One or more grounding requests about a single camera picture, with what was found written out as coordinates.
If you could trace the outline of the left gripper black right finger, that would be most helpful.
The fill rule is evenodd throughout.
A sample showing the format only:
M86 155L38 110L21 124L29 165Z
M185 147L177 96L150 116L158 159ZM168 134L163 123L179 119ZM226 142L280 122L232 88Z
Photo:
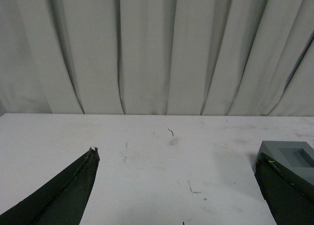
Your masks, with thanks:
M255 178L278 225L314 223L314 186L265 153L255 164Z

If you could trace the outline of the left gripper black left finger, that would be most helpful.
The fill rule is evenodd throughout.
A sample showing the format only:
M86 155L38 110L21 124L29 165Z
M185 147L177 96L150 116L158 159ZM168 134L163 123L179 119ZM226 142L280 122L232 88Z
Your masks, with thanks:
M78 225L96 178L100 157L90 148L37 191L5 211L2 225Z

